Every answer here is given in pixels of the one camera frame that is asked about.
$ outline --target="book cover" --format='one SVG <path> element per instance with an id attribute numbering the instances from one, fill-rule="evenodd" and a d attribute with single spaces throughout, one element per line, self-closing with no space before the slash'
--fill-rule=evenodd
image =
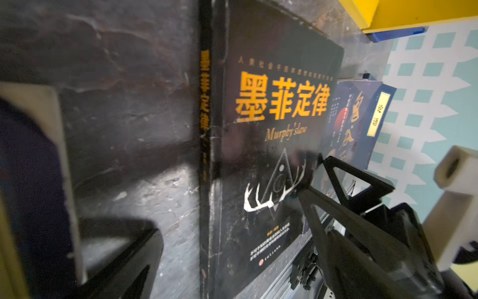
<path id="1" fill-rule="evenodd" d="M 343 49 L 268 2 L 200 5 L 201 297 L 228 299 L 302 232 Z"/>
<path id="2" fill-rule="evenodd" d="M 3 268 L 14 294 L 63 298 L 86 276 L 56 91 L 0 82 L 0 124 Z"/>
<path id="3" fill-rule="evenodd" d="M 396 88 L 381 81 L 339 80 L 329 99 L 324 157 L 332 155 L 357 168 L 367 169 L 395 91 Z M 337 177 L 346 189 L 350 189 L 353 178 L 341 171 L 337 171 Z M 330 197 L 334 195 L 323 167 L 316 174 L 314 186 Z"/>

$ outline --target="white antlers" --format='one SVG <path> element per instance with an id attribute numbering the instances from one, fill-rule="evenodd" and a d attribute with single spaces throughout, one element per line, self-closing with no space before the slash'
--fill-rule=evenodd
<path id="1" fill-rule="evenodd" d="M 284 190 L 282 191 L 282 195 L 281 197 L 279 198 L 279 202 L 283 201 L 285 199 L 285 197 L 292 191 L 294 190 L 295 187 L 297 187 L 297 185 L 300 183 L 300 181 L 304 178 L 304 175 L 305 175 L 305 165 L 306 165 L 306 161 L 304 160 L 304 164 L 302 165 L 302 173 L 300 174 L 300 177 L 299 177 L 299 166 L 297 166 L 297 171 L 295 173 L 295 179 L 294 179 L 294 182 L 292 183 L 292 186 L 288 189 L 285 188 L 285 184 L 284 184 Z M 254 211 L 259 211 L 259 210 L 262 210 L 264 208 L 272 208 L 274 206 L 274 203 L 272 201 L 272 192 L 271 192 L 271 195 L 269 196 L 269 200 L 266 201 L 265 203 L 260 203 L 259 202 L 259 188 L 261 186 L 261 184 L 257 184 L 257 187 L 256 187 L 256 204 L 257 206 L 256 207 L 251 207 L 250 206 L 250 202 L 249 202 L 249 195 L 252 193 L 252 190 L 254 188 L 251 188 L 249 189 L 249 186 L 250 186 L 250 183 L 247 184 L 247 187 L 246 187 L 246 192 L 244 192 L 244 210 L 247 211 L 247 212 L 254 212 Z"/>

